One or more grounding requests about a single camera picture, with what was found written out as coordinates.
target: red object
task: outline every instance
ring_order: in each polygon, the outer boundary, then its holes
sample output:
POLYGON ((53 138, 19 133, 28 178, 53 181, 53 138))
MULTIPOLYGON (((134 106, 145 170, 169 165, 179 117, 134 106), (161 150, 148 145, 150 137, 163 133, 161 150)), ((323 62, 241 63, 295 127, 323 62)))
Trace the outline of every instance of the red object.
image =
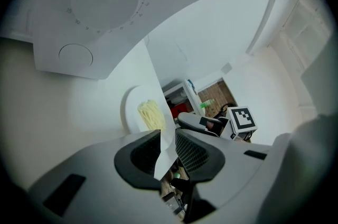
POLYGON ((173 118, 176 119, 181 112, 188 112, 185 103, 179 104, 170 109, 173 118))

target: black mesh grill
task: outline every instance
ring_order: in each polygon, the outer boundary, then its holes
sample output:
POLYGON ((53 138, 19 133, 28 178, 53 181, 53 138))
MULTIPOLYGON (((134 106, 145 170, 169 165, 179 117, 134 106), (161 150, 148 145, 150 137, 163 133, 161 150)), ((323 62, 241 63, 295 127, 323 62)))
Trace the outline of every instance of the black mesh grill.
POLYGON ((179 133, 176 133, 176 152, 188 173, 197 170, 209 160, 209 154, 204 148, 179 133))
POLYGON ((161 136, 156 135, 133 149, 130 159, 141 171, 154 176, 155 164, 161 153, 161 136))

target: black slot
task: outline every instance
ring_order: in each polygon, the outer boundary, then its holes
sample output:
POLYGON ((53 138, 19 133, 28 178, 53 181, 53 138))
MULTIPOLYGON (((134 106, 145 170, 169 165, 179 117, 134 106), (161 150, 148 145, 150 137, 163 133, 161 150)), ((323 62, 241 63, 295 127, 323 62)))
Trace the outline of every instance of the black slot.
POLYGON ((246 151, 244 154, 249 155, 254 158, 261 159, 261 160, 264 160, 267 156, 267 154, 256 152, 256 151, 251 151, 251 150, 246 151))
POLYGON ((43 202, 43 205, 55 214, 62 216, 68 205, 79 191, 85 177, 71 174, 62 184, 43 202))

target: yellow pasta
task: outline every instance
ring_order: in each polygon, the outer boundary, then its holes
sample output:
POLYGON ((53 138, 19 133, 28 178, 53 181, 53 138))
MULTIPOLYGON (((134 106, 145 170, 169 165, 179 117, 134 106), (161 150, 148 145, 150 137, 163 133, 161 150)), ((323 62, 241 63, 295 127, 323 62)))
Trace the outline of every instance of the yellow pasta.
POLYGON ((137 109, 149 130, 160 129, 161 132, 165 130, 164 115, 155 100, 142 102, 137 109))

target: green bottle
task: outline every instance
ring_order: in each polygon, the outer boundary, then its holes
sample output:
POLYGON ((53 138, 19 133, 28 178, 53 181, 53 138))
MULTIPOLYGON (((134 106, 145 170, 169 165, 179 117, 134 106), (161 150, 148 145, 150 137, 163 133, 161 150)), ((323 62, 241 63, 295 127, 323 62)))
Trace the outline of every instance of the green bottle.
POLYGON ((211 104, 214 103, 214 102, 215 102, 215 99, 209 99, 209 100, 203 102, 202 104, 200 104, 200 107, 201 107, 201 108, 205 108, 205 107, 211 105, 211 104))

